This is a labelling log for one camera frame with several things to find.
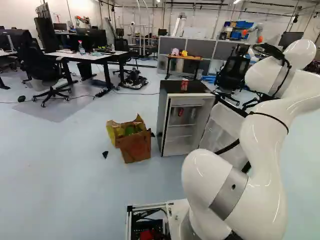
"cubicle partition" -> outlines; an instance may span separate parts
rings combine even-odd
[[[187,37],[161,36],[158,47],[158,73],[165,73],[167,70],[167,55],[172,49],[186,50],[190,56],[201,56],[203,61],[199,69],[203,70],[203,75],[214,74],[232,53],[232,49],[238,44],[246,44],[239,41],[194,39]],[[195,64],[191,60],[177,59],[170,65],[170,73],[176,76],[192,76],[195,72]]]

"mini fridge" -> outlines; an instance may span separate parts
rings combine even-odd
[[[185,88],[182,81],[162,80],[156,126],[160,155],[187,155],[198,148],[218,151],[239,138],[246,116],[200,81],[188,81]],[[220,156],[239,170],[250,168],[240,145]]]

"water bottle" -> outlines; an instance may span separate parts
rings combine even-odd
[[[81,55],[85,55],[86,54],[86,50],[82,47],[82,41],[79,40],[79,52]]]

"ceiling light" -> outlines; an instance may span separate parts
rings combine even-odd
[[[237,4],[237,3],[239,3],[239,2],[241,2],[242,0],[235,0],[234,2],[233,2],[233,4]]]

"small table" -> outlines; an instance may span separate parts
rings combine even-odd
[[[164,78],[165,80],[167,80],[171,75],[169,73],[171,59],[185,59],[185,60],[195,61],[196,62],[196,67],[195,67],[195,73],[194,73],[193,80],[196,80],[200,62],[203,60],[202,56],[176,56],[176,55],[169,54],[167,56],[167,58],[168,58],[168,65],[166,67],[166,76]]]
[[[16,55],[17,52],[16,51],[0,51],[0,58],[2,57],[9,57],[9,56],[14,56]],[[8,90],[10,89],[9,86],[6,86],[4,84],[4,82],[2,81],[1,77],[0,77],[0,89],[5,89],[5,90]]]
[[[63,58],[68,59],[69,61],[73,61],[73,62],[103,65],[105,84],[106,84],[106,89],[104,91],[104,94],[106,94],[114,88],[114,86],[110,80],[108,60],[112,61],[114,59],[117,59],[119,61],[120,79],[121,79],[121,82],[123,82],[124,81],[124,63],[122,61],[122,58],[123,58],[123,56],[126,56],[127,53],[128,53],[127,51],[116,51],[114,54],[105,53],[101,56],[92,56],[88,53],[81,55],[79,52],[66,53],[66,52],[56,51],[56,52],[46,53],[45,55],[53,56],[53,57],[63,57]]]

